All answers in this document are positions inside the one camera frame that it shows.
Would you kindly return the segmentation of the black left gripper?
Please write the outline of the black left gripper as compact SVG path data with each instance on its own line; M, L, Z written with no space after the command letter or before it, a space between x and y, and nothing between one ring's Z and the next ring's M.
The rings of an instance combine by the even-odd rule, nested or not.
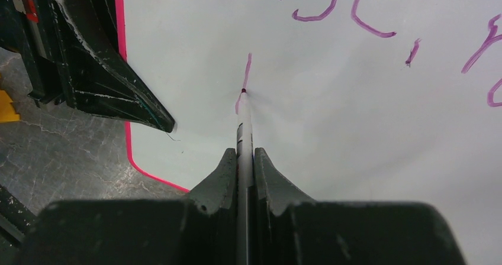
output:
M20 54L37 106L175 127L119 53L115 0L1 0L1 47Z

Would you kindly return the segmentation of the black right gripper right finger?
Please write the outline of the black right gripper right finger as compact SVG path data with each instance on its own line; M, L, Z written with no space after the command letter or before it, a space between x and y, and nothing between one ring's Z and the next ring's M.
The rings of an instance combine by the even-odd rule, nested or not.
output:
M421 202L317 201L263 148L254 156L255 264L464 264L446 220Z

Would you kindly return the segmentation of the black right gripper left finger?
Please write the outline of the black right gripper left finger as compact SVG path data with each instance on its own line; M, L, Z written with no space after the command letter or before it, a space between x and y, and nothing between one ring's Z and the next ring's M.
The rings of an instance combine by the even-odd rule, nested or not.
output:
M236 151L178 199L57 201L17 264L236 264Z

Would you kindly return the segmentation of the pink framed whiteboard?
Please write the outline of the pink framed whiteboard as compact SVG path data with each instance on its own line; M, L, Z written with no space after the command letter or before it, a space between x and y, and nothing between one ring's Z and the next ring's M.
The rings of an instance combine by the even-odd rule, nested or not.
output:
M179 189L253 139L318 200L430 203L469 264L501 263L501 0L120 0L127 63L175 120L127 126Z

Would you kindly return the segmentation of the orange wedge block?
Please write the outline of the orange wedge block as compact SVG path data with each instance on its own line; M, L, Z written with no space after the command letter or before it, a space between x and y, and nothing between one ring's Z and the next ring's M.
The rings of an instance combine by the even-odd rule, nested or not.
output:
M1 90L1 106L0 106L0 122L17 122L20 120L20 115L14 109L11 97L4 91Z

